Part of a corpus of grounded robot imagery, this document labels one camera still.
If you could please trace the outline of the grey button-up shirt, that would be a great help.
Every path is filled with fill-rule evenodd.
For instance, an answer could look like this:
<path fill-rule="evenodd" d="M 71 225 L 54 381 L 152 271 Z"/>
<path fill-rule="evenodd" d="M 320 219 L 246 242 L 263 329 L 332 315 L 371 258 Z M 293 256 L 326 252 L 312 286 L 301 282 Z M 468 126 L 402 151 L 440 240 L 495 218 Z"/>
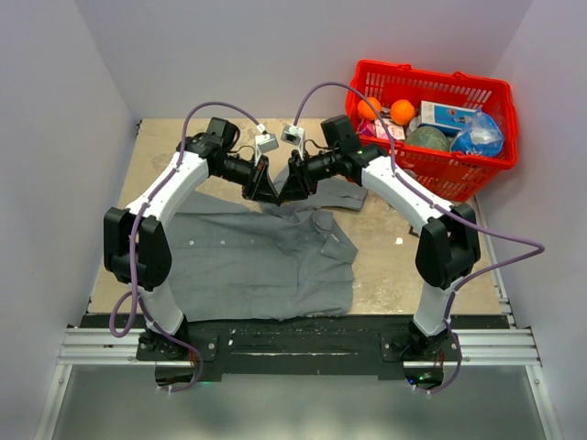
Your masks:
<path fill-rule="evenodd" d="M 190 322 L 346 314 L 358 250 L 332 211 L 358 212 L 367 194 L 330 178 L 306 200 L 253 211 L 193 192 L 166 233 L 176 304 Z"/>

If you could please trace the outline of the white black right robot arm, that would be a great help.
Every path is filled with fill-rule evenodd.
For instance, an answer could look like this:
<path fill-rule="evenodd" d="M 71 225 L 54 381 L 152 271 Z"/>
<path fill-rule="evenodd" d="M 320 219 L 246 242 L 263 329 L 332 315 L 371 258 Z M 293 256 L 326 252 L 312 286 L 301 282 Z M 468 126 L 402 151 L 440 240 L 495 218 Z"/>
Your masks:
<path fill-rule="evenodd" d="M 305 150 L 301 127 L 283 129 L 282 141 L 294 149 L 279 199 L 304 200 L 321 181 L 342 176 L 382 197 L 409 222 L 419 238 L 415 266 L 423 289 L 396 348 L 410 358 L 431 359 L 448 337 L 454 290 L 481 257 L 476 214 L 465 203 L 454 205 L 429 192 L 395 166 L 384 148 L 362 144 L 347 116 L 330 118 L 321 128 L 327 147 L 314 156 Z"/>

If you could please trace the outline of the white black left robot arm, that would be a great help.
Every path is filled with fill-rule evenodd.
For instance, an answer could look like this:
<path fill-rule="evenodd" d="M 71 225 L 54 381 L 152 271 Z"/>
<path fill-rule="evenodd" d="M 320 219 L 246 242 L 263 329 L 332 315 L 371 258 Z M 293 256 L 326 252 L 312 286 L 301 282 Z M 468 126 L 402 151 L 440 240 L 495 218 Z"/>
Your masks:
<path fill-rule="evenodd" d="M 172 253 L 166 230 L 187 197 L 211 176 L 240 185 L 249 200 L 275 202 L 265 149 L 276 149 L 276 137 L 263 124 L 254 139 L 251 159 L 233 152 L 239 128 L 214 117 L 205 132 L 183 135 L 172 161 L 154 183 L 126 208 L 111 207 L 104 216 L 104 265 L 129 290 L 118 300 L 131 301 L 127 323 L 116 327 L 119 309 L 109 316 L 112 336 L 122 338 L 143 314 L 159 351 L 169 359 L 200 359 L 183 331 L 185 318 L 172 295 L 168 276 Z"/>

